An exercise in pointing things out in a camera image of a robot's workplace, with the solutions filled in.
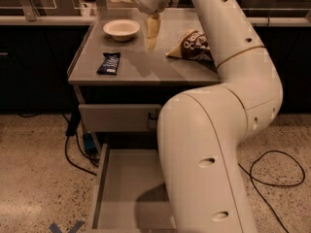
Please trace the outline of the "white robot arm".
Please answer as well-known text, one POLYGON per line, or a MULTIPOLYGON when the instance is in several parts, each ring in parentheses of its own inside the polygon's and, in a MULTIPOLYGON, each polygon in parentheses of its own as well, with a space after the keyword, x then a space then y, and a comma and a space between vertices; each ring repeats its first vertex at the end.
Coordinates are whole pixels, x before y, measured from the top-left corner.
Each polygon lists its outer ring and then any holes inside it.
POLYGON ((236 0, 192 0, 220 83, 169 99, 158 154, 177 233, 258 233, 239 171, 239 144, 277 116, 283 88, 236 0))

